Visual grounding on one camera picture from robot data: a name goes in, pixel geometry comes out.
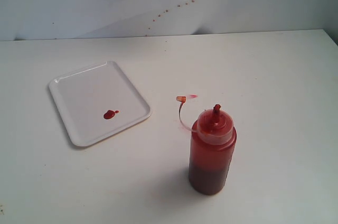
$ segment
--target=white tray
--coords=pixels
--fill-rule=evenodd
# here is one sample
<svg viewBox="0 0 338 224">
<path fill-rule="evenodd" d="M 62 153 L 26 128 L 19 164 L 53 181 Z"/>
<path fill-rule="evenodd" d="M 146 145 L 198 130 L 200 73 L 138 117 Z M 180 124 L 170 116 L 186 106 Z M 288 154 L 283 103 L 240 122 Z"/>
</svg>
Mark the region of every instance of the white tray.
<svg viewBox="0 0 338 224">
<path fill-rule="evenodd" d="M 49 89 L 69 137 L 89 146 L 151 115 L 151 108 L 117 63 L 107 61 L 53 79 Z M 108 110 L 116 111 L 104 119 Z"/>
</svg>

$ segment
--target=table surface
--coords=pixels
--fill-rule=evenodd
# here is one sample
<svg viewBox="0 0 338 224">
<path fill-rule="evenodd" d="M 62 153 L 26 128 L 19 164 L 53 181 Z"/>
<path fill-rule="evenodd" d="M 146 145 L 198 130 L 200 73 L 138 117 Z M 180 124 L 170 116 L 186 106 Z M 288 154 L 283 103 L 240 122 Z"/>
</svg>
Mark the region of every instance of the table surface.
<svg viewBox="0 0 338 224">
<path fill-rule="evenodd" d="M 153 109 L 89 148 L 51 79 L 115 60 Z M 0 42 L 0 223 L 338 223 L 338 47 L 322 30 Z M 220 103 L 238 139 L 226 186 L 187 181 L 192 124 Z"/>
</svg>

